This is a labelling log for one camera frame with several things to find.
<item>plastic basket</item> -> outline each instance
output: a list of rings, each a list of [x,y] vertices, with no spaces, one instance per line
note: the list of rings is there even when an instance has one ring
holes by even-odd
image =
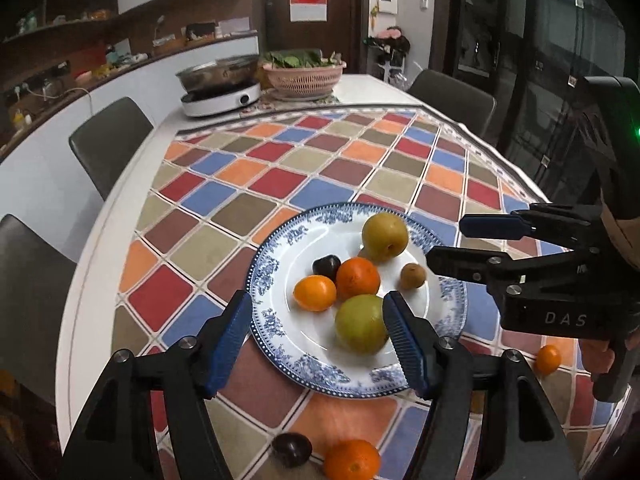
[[[284,97],[295,98],[330,94],[346,66],[342,63],[319,68],[274,68],[271,63],[265,63],[263,68],[276,90]]]

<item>counter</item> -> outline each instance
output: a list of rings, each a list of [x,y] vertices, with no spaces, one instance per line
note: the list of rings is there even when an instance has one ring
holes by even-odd
[[[129,97],[154,127],[180,106],[175,73],[215,59],[258,54],[255,32],[158,56],[78,91],[11,140],[0,164],[0,218],[11,213],[78,261],[104,202],[68,144],[92,115]]]
[[[175,56],[177,54],[181,54],[183,52],[188,52],[197,48],[202,48],[204,46],[209,46],[212,44],[225,43],[227,41],[240,40],[242,38],[252,38],[257,36],[256,30],[250,30],[248,32],[244,32],[242,34],[235,34],[233,36],[229,36],[227,38],[221,39],[211,39],[206,41],[197,41],[195,43],[187,43],[184,47],[181,47],[177,50],[173,50],[170,52],[166,52],[164,54],[159,54],[157,56],[150,57],[144,61],[140,61],[138,63],[134,63],[129,65],[121,70],[113,71],[107,77],[91,81],[87,85],[83,85],[83,89],[78,89],[77,91],[69,92],[68,95],[61,97],[55,104],[51,105],[47,110],[41,112],[36,119],[31,123],[27,128],[24,128],[20,132],[17,132],[4,146],[0,147],[0,162],[5,160],[7,156],[29,135],[31,135],[35,130],[37,130],[40,126],[46,123],[50,118],[52,118],[55,114],[59,113],[60,110],[69,106],[74,101],[78,100],[82,96],[86,95],[86,92],[91,92],[100,86],[105,85],[114,79],[133,72],[143,66],[148,66],[152,63],[158,62],[162,59],[165,59],[170,56]]]

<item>shelf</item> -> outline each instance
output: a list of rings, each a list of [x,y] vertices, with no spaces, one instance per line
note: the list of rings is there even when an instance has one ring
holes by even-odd
[[[38,32],[43,32],[44,30],[51,30],[52,28],[65,27],[66,25],[78,25],[79,23],[103,23],[108,22],[110,18],[106,20],[69,20],[68,22],[44,25],[43,27],[38,27],[35,30],[30,30],[29,32],[25,32],[24,34],[16,34],[15,36],[11,36],[10,38],[4,38],[2,43],[9,43],[14,40],[19,40],[20,38],[24,38],[27,36],[31,36],[32,34],[37,34]]]

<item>wooden door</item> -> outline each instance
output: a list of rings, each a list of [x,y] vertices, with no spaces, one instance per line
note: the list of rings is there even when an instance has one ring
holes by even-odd
[[[289,0],[262,0],[268,50],[320,48],[340,52],[347,72],[359,72],[362,0],[327,0],[325,22],[292,22]]]

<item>plate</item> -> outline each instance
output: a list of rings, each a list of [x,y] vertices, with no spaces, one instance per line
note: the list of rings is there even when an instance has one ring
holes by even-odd
[[[251,330],[258,346],[287,377],[323,394],[363,399],[408,387],[391,341],[373,356],[353,354],[335,339],[338,303],[313,313],[300,309],[292,298],[296,283],[313,273],[314,260],[328,254],[341,261],[356,256],[362,247],[364,223],[382,211],[400,216],[410,236],[402,254],[378,266],[382,281],[378,295],[382,297],[398,288],[405,264],[424,266],[427,251],[442,243],[407,215],[377,205],[343,202],[294,216],[258,248],[247,274],[246,290],[254,303]],[[402,294],[414,314],[426,317],[439,335],[460,335],[466,320],[462,282],[428,271],[425,285]]]

